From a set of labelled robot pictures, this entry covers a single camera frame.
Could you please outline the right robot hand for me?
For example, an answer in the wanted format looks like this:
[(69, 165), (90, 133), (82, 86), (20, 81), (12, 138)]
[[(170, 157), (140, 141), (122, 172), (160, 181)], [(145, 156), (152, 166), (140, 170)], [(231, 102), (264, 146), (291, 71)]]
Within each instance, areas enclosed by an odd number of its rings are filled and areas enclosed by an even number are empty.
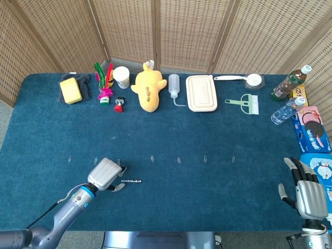
[(327, 200), (323, 185), (317, 174), (307, 164), (290, 157), (284, 162), (291, 171), (296, 199), (291, 199), (283, 184), (278, 185), (279, 196), (282, 201), (297, 210), (303, 219), (324, 220), (328, 216)]

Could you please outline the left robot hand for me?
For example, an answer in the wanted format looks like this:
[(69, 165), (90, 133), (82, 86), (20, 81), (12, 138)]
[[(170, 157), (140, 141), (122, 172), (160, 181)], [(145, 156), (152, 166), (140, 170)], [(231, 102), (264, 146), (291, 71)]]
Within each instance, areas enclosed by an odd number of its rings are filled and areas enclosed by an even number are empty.
[(126, 169), (127, 167), (125, 166), (120, 166), (110, 159), (103, 158), (89, 173), (87, 180), (89, 184), (94, 185), (99, 191), (120, 191), (125, 187), (125, 183), (114, 186), (112, 182), (117, 177), (122, 177)]

